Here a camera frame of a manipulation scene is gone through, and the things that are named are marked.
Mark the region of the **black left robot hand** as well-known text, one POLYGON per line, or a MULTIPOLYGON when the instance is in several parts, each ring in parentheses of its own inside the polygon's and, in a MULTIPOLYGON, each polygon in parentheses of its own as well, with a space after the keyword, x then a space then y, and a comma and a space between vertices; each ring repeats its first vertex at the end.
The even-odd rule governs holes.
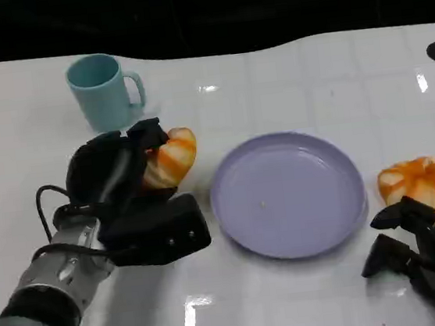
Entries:
POLYGON ((88 141, 73 154, 66 190, 76 204, 108 203, 123 208, 139 199, 168 199, 176 185, 160 190, 144 184, 148 157, 169 137, 159 118, 139 120, 126 133, 111 131, 88 141))

